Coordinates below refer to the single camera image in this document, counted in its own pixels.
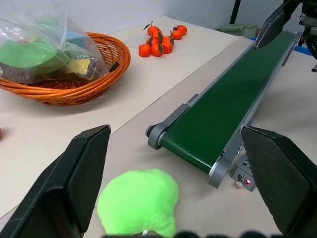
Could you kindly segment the green plush toy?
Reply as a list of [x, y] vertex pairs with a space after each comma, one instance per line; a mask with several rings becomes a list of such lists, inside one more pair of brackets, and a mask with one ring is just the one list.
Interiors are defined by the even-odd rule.
[[109, 236], [148, 231], [171, 238], [176, 233], [178, 199], [178, 183], [167, 172], [132, 170], [106, 185], [97, 202], [97, 214]]

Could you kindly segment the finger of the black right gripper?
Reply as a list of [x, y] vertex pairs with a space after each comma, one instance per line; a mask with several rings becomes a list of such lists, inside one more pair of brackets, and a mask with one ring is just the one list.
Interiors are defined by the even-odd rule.
[[285, 3], [275, 10], [265, 21], [255, 41], [256, 50], [270, 44], [282, 32], [284, 26], [284, 7]]

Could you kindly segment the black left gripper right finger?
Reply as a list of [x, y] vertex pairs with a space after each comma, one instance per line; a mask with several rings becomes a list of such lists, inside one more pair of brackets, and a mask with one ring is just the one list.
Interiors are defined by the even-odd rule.
[[255, 184], [283, 235], [317, 236], [317, 165], [288, 137], [240, 130]]

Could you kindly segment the black upright pole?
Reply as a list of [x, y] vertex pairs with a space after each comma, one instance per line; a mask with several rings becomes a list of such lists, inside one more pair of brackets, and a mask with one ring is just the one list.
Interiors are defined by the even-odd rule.
[[241, 4], [241, 0], [235, 0], [234, 6], [233, 6], [233, 10], [230, 16], [230, 24], [234, 24], [237, 18], [237, 14], [238, 14], [238, 10]]

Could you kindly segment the grey box with metal knob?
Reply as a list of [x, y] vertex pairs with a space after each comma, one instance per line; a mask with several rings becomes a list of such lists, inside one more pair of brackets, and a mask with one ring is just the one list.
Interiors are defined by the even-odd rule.
[[244, 146], [238, 151], [230, 176], [235, 180], [236, 186], [253, 192], [256, 188], [251, 166]]

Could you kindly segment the clear plastic bag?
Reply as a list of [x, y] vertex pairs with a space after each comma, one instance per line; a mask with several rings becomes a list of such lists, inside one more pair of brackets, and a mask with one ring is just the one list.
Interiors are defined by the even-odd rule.
[[106, 65], [97, 44], [68, 17], [65, 0], [0, 0], [0, 77], [92, 82], [118, 66]]

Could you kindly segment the pale green storage box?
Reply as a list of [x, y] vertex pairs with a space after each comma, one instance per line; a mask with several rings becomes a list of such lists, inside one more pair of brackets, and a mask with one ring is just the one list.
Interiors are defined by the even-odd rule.
[[246, 38], [254, 37], [257, 30], [256, 24], [226, 24], [216, 27], [216, 31]]

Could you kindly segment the green conveyor belt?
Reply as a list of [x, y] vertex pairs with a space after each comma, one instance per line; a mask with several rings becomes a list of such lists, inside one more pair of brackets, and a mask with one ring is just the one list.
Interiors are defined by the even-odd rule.
[[239, 133], [300, 39], [282, 32], [256, 50], [249, 46], [200, 94], [146, 131], [148, 145], [165, 148], [209, 176], [218, 188], [243, 147]]

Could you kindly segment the orange wicker basket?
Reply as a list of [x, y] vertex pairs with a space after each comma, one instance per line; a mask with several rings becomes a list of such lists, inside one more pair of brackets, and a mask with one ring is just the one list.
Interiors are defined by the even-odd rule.
[[36, 86], [15, 83], [0, 76], [0, 89], [51, 106], [79, 105], [99, 97], [127, 70], [131, 54], [128, 47], [113, 36], [93, 32], [87, 34], [97, 44], [104, 62], [111, 70], [108, 75], [90, 83], [77, 79], [53, 80]]

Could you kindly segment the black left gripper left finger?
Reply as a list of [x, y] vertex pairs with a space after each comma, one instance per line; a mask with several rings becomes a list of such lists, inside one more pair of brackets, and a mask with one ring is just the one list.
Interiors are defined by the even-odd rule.
[[111, 129], [75, 136], [34, 182], [0, 238], [83, 238], [102, 183]]

